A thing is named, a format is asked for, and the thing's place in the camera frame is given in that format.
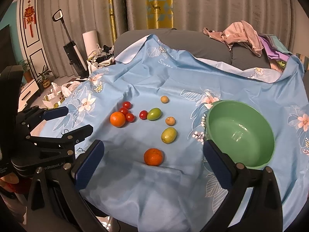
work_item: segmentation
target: white drawer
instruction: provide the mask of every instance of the white drawer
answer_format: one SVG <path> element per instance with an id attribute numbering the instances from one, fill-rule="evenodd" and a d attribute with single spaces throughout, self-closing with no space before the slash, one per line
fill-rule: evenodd
<path id="1" fill-rule="evenodd" d="M 33 80 L 20 94 L 18 111 L 22 111 L 27 106 L 27 101 L 39 89 L 36 82 Z"/>

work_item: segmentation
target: red hanging decoration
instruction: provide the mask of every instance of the red hanging decoration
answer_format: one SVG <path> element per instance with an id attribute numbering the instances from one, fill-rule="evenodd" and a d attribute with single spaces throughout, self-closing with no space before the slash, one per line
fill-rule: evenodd
<path id="1" fill-rule="evenodd" d="M 30 24 L 30 34 L 31 37 L 33 37 L 33 31 L 32 31 L 32 26 L 31 26 L 31 22 L 34 22 L 34 24 L 37 23 L 37 18 L 36 18 L 36 13 L 34 11 L 33 6 L 30 6 L 30 0 L 28 1 L 28 8 L 25 9 L 25 13 L 24 13 L 24 25 L 25 25 L 25 29 L 27 28 L 27 24 Z"/>

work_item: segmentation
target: green basin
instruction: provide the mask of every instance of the green basin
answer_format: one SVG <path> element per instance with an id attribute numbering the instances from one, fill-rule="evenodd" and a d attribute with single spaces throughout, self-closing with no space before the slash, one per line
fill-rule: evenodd
<path id="1" fill-rule="evenodd" d="M 272 129 L 251 106 L 232 100 L 217 101 L 206 118 L 207 139 L 247 168 L 266 166 L 275 150 Z"/>

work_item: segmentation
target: green plant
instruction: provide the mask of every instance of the green plant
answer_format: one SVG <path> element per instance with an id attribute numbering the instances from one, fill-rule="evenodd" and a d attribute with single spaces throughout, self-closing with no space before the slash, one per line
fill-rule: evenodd
<path id="1" fill-rule="evenodd" d="M 46 65 L 44 65 L 43 66 L 43 70 L 42 70 L 42 72 L 41 73 L 39 73 L 39 76 L 38 76 L 38 83 L 40 83 L 40 84 L 42 84 L 43 83 L 43 81 L 45 81 L 46 79 L 47 79 L 47 75 L 49 75 L 52 71 L 51 70 L 49 70 L 48 68 L 47 68 L 47 66 L 46 66 L 46 69 L 45 69 L 45 66 Z"/>
<path id="2" fill-rule="evenodd" d="M 17 63 L 18 65 L 21 65 L 24 72 L 28 71 L 30 68 L 30 65 L 32 64 L 32 61 L 29 59 L 22 59 L 20 61 L 18 61 Z"/>

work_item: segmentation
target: white cylinder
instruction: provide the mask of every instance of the white cylinder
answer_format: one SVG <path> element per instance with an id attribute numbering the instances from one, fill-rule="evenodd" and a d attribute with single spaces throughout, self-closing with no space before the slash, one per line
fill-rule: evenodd
<path id="1" fill-rule="evenodd" d="M 98 35 L 96 30 L 85 32 L 82 34 L 82 37 L 84 38 L 84 44 L 86 48 L 87 56 L 94 50 L 98 48 Z"/>

